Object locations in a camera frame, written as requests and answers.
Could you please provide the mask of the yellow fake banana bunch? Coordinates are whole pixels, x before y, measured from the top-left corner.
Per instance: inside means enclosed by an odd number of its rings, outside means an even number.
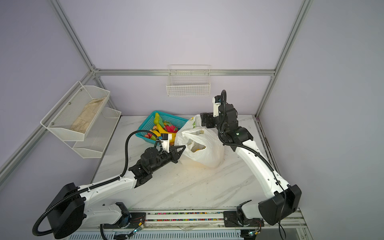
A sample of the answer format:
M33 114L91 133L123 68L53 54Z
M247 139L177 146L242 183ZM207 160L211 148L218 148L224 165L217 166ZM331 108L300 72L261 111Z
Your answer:
M156 135L157 137L160 137L161 134L170 134L172 135L172 138L170 140L171 143L175 142L176 139L176 133L168 132L165 128L163 128L158 122L154 122L154 127L152 129L152 133Z

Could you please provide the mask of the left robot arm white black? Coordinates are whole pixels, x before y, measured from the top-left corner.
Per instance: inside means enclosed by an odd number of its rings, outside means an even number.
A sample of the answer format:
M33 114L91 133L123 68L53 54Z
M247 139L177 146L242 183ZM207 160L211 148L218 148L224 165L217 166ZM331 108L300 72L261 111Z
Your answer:
M128 229L141 225L143 214L132 215L122 202L112 203L111 197L144 185L153 173L168 163L178 163L185 145L171 146L171 139L162 134L156 146L147 148L135 165L125 163L123 172L97 183L62 187L46 211L33 226L33 235L53 234L64 239L81 227L99 225L110 229Z

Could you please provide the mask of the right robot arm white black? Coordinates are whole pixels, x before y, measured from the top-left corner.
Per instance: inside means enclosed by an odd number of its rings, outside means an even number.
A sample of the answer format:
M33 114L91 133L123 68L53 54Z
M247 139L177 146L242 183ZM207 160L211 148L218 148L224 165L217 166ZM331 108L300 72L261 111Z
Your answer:
M239 125L233 105L216 103L212 113L201 113L200 117L202 126L217 129L222 144L231 147L259 181L266 196L258 203L258 213L264 221L275 225L297 210L301 189L290 185L262 155L251 133Z

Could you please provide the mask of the white lemon print plastic bag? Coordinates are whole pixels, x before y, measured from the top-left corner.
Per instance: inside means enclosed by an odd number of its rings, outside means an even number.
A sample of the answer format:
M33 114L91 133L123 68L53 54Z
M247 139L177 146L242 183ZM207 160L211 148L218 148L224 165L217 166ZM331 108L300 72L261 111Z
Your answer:
M184 166L215 169L223 163L224 146L218 133L202 126L200 115L190 118L177 132L175 145L186 147L179 159Z

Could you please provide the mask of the pink fake dragon fruit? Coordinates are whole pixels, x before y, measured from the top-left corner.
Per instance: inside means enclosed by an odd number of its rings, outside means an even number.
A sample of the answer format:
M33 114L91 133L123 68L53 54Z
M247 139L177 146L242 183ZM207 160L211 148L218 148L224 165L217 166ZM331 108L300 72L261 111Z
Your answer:
M165 130L168 133L177 133L179 129L174 125L165 125Z

